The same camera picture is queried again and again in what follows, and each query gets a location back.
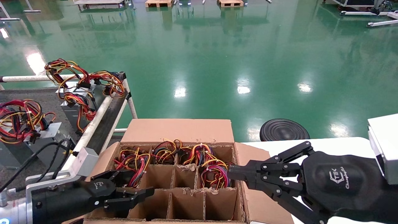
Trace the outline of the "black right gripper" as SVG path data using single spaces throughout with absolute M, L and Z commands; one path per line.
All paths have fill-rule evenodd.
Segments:
M 360 222 L 398 222 L 397 185 L 390 185 L 375 159 L 361 156 L 333 156 L 315 152 L 305 141 L 265 161 L 249 160 L 247 165 L 230 165 L 228 178 L 245 180 L 251 190 L 264 192 L 304 224 L 326 224 L 329 217 Z M 302 173 L 303 185 L 285 180 L 255 180 L 258 174 L 296 177 Z M 304 204 L 296 200 L 302 197 Z

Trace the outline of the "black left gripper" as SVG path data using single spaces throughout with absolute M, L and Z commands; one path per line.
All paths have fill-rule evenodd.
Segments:
M 75 181 L 58 187 L 32 192 L 32 223 L 60 224 L 90 213 L 104 205 L 106 211 L 133 209 L 155 193 L 154 188 L 134 193 L 116 190 L 115 184 L 129 184 L 135 172 L 111 169 L 90 178 L 90 182 Z

